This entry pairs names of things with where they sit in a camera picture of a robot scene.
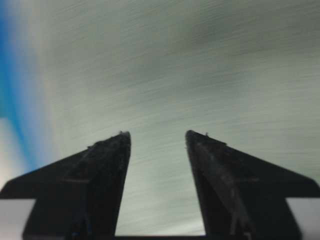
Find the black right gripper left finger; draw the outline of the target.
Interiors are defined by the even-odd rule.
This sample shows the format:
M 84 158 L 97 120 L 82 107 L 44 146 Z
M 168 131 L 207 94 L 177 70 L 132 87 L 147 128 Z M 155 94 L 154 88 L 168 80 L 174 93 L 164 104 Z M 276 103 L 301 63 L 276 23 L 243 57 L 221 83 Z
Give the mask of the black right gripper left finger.
M 9 180 L 0 191 L 1 239 L 113 239 L 130 154 L 131 136 L 120 132 Z

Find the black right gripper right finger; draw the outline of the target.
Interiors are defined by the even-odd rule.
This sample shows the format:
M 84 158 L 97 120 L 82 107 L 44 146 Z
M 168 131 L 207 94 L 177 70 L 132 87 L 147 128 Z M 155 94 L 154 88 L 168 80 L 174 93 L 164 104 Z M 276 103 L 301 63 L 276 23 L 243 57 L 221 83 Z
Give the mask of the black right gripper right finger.
M 317 240 L 311 178 L 189 130 L 186 147 L 205 233 L 235 240 Z

